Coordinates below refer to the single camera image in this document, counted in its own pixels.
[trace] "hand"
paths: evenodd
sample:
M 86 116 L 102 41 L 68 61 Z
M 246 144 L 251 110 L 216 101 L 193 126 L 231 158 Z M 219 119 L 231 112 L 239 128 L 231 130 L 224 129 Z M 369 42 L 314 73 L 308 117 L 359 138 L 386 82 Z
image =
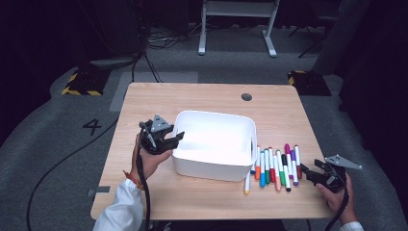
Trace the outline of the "hand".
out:
M 133 157 L 132 157 L 132 170 L 130 171 L 130 174 L 139 182 L 140 181 L 140 177 L 138 174 L 138 168 L 136 166 L 136 159 L 137 159 L 137 155 L 138 155 L 138 147 L 139 147 L 139 135 L 138 134 L 136 136 L 136 144 L 135 144 L 135 148 L 133 149 Z M 140 154 L 141 154 L 141 158 L 143 160 L 143 173 L 144 173 L 144 177 L 149 178 L 157 169 L 158 165 L 167 160 L 172 154 L 173 154 L 173 150 L 168 150 L 160 155 L 152 155 L 150 153 L 148 153 L 144 148 L 142 148 L 140 150 Z
M 348 190 L 348 203 L 345 206 L 342 216 L 340 217 L 340 222 L 342 224 L 358 220 L 354 212 L 354 191 L 351 178 L 347 173 L 345 174 L 345 178 Z M 332 193 L 330 190 L 328 190 L 322 184 L 319 183 L 316 184 L 316 188 L 318 188 L 321 195 L 323 195 L 323 198 L 326 201 L 327 205 L 329 206 L 331 212 L 333 214 L 337 214 L 342 205 L 344 190 L 337 193 Z

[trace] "white plastic bin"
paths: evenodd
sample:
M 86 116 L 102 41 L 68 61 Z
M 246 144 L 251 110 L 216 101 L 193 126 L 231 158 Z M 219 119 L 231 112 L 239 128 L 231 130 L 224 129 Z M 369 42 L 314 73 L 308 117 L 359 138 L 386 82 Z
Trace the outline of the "white plastic bin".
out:
M 181 175 L 242 181 L 256 161 L 256 127 L 249 117 L 184 111 L 176 118 L 173 136 L 183 131 L 172 156 Z

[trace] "marker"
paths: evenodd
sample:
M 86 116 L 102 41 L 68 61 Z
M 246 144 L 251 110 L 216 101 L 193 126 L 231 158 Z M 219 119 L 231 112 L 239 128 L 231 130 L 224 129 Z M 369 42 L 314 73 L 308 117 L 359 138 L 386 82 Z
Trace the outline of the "marker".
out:
M 251 170 L 249 171 L 249 174 L 255 175 L 255 163 L 252 165 Z
M 261 188 L 265 186 L 265 152 L 261 151 L 261 156 L 259 158 L 261 160 L 261 179 L 259 184 Z
M 296 155 L 297 178 L 301 179 L 302 178 L 302 169 L 300 168 L 300 152 L 299 152 L 299 146 L 297 146 L 297 145 L 294 146 L 294 154 Z
M 280 177 L 279 177 L 279 166 L 278 166 L 278 158 L 276 157 L 276 153 L 273 153 L 273 167 L 275 168 L 275 187 L 276 190 L 279 192 L 282 185 L 280 182 Z
M 288 161 L 289 166 L 291 165 L 291 147 L 288 143 L 285 144 L 285 154 Z M 291 167 L 288 167 L 289 178 L 293 179 L 293 171 Z
M 299 185 L 299 181 L 297 180 L 297 173 L 296 173 L 296 154 L 294 153 L 294 150 L 291 151 L 291 169 L 293 170 L 293 184 L 295 186 Z
M 291 147 L 288 143 L 285 144 L 285 154 L 291 154 Z
M 244 194 L 249 194 L 250 179 L 251 179 L 251 171 L 249 171 L 248 174 L 246 174 L 245 185 L 243 188 Z
M 273 149 L 269 148 L 269 173 L 270 173 L 270 182 L 275 183 L 275 160 L 273 160 Z
M 257 154 L 256 154 L 256 162 L 255 162 L 255 180 L 259 180 L 259 178 L 261 177 L 261 160 L 260 160 L 260 156 L 261 156 L 261 146 L 258 145 L 256 147 L 257 150 Z
M 291 151 L 289 151 L 289 153 L 286 154 L 286 162 L 288 163 L 289 179 L 293 179 Z
M 291 191 L 291 181 L 289 180 L 289 174 L 288 174 L 288 159 L 285 154 L 282 154 L 282 165 L 283 165 L 283 170 L 285 172 L 285 181 L 286 181 L 286 192 Z
M 265 153 L 265 183 L 267 183 L 267 185 L 268 185 L 270 183 L 269 150 L 265 148 L 264 153 Z
M 276 160 L 278 161 L 278 167 L 279 167 L 279 177 L 281 180 L 281 185 L 285 186 L 286 185 L 286 179 L 285 179 L 285 172 L 283 170 L 283 165 L 282 165 L 282 158 L 281 158 L 281 153 L 280 150 L 276 150 Z

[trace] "white metal frame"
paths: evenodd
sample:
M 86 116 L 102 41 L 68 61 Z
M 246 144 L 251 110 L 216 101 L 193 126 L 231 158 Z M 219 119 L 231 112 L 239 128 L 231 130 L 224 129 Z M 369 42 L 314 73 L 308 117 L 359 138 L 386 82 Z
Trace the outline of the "white metal frame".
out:
M 268 29 L 262 32 L 262 36 L 268 47 L 268 52 L 271 57 L 276 57 L 276 50 L 273 46 L 270 33 L 272 32 L 273 22 L 275 21 L 276 13 L 279 7 L 279 1 L 267 3 L 256 2 L 223 2 L 223 1 L 207 1 L 203 0 L 203 8 L 201 15 L 201 36 L 198 45 L 198 54 L 205 54 L 205 45 L 207 38 L 206 24 L 207 15 L 222 15 L 222 16 L 251 16 L 251 17 L 268 17 Z

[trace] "lab coat sleeve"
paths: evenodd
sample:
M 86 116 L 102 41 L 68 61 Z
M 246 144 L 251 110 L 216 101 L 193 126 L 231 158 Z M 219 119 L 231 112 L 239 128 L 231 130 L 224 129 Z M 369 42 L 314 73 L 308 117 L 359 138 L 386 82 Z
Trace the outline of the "lab coat sleeve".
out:
M 139 230 L 143 219 L 141 192 L 129 179 L 116 189 L 114 202 L 99 215 L 93 231 Z

